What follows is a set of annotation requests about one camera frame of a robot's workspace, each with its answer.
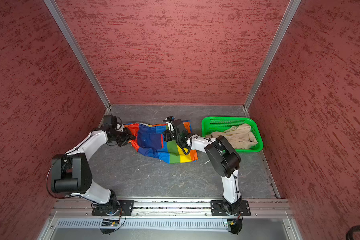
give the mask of white robotic arm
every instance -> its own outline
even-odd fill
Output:
[[[104,116],[101,127],[91,131],[73,149],[53,157],[53,164],[48,172],[48,175],[51,174],[52,192],[90,200],[97,205],[99,211],[107,215],[119,213],[119,202],[115,192],[101,187],[92,180],[88,161],[103,144],[116,142],[119,146],[123,146],[134,138],[128,128],[117,122],[115,116]]]
[[[185,154],[190,150],[205,152],[215,171],[221,176],[223,182],[223,209],[230,215],[240,211],[242,202],[241,193],[237,180],[239,163],[241,158],[225,137],[217,138],[200,137],[194,133],[188,133],[181,119],[169,116],[164,120],[168,124],[168,130],[163,132],[165,141],[175,140]]]
[[[213,168],[223,182],[222,208],[229,215],[237,214],[242,201],[237,180],[241,159],[231,144],[223,136],[207,139],[188,133],[181,119],[175,120],[170,116],[164,121],[169,126],[169,129],[163,132],[165,141],[175,140],[185,154],[189,154],[190,150],[194,149],[208,155]],[[117,122],[115,116],[104,116],[104,124],[101,127],[93,130],[70,151],[54,156],[52,167],[48,172],[48,175],[51,173],[52,192],[90,200],[97,209],[107,215],[118,213],[119,202],[115,192],[101,187],[92,180],[88,161],[103,144],[113,141],[123,146],[134,138],[127,127]]]

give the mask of green fabric stripe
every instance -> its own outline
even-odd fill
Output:
[[[180,163],[180,155],[178,153],[176,141],[167,142],[167,149],[169,152],[169,163]]]

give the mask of gray mat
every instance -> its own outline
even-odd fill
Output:
[[[124,123],[160,124],[166,117],[190,120],[192,132],[201,135],[201,121],[207,116],[241,116],[240,106],[114,105],[112,114]],[[89,161],[93,179],[116,191],[118,196],[139,197],[221,197],[221,177],[208,157],[198,152],[198,160],[167,164],[146,157],[130,145],[103,145]],[[257,153],[240,154],[239,188],[243,198],[271,197],[270,185]]]

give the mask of red textured wall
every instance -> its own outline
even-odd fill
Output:
[[[302,1],[251,104],[305,240],[360,225],[360,1]]]
[[[288,2],[57,0],[113,104],[243,104]]]
[[[55,201],[45,190],[52,156],[103,110],[44,2],[0,1],[0,240],[37,237]]]

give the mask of beige garment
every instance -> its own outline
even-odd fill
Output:
[[[224,132],[212,132],[209,138],[224,136],[235,149],[250,149],[257,144],[257,140],[251,132],[251,126],[244,123],[240,126],[231,127]]]

